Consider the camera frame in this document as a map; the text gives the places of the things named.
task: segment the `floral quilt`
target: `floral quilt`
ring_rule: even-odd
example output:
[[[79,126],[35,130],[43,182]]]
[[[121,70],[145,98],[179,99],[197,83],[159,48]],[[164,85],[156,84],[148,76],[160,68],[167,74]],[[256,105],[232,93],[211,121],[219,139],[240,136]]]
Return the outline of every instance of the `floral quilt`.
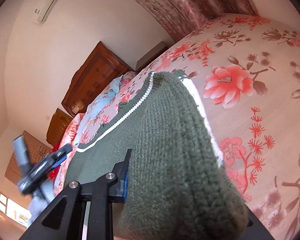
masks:
[[[182,69],[202,97],[226,173],[276,240],[300,230],[300,32],[256,16],[205,23],[139,73],[89,123],[100,124],[141,88],[150,71]],[[60,171],[58,190],[75,151]]]

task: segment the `knitted sweater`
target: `knitted sweater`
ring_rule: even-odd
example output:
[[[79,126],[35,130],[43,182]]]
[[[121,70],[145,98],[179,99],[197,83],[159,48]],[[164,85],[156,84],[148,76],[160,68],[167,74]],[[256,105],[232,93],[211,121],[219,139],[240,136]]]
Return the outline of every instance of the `knitted sweater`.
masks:
[[[152,72],[119,105],[66,174],[87,183],[110,172],[133,149],[128,196],[113,207],[114,235],[137,240],[232,240],[247,211],[228,180],[192,81],[182,72]]]

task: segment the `window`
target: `window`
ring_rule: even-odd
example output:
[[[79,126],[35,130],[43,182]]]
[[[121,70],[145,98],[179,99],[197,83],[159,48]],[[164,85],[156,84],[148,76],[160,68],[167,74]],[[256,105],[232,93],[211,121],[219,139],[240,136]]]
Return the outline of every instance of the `window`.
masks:
[[[23,226],[28,225],[31,217],[29,210],[15,203],[0,192],[0,211]]]

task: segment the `wooden headboard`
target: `wooden headboard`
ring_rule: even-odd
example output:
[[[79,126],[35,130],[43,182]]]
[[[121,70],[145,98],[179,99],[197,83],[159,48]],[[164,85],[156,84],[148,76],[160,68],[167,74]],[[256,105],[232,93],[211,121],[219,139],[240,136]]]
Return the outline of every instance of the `wooden headboard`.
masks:
[[[100,41],[74,74],[62,106],[72,116],[85,113],[88,105],[109,85],[128,71],[133,71]]]

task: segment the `floral curtain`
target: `floral curtain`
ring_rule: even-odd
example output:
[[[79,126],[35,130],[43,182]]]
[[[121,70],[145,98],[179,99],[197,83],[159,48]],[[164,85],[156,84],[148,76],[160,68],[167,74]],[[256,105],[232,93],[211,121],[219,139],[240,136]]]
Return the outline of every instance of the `floral curtain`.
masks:
[[[135,0],[179,41],[222,13],[258,16],[252,0]]]

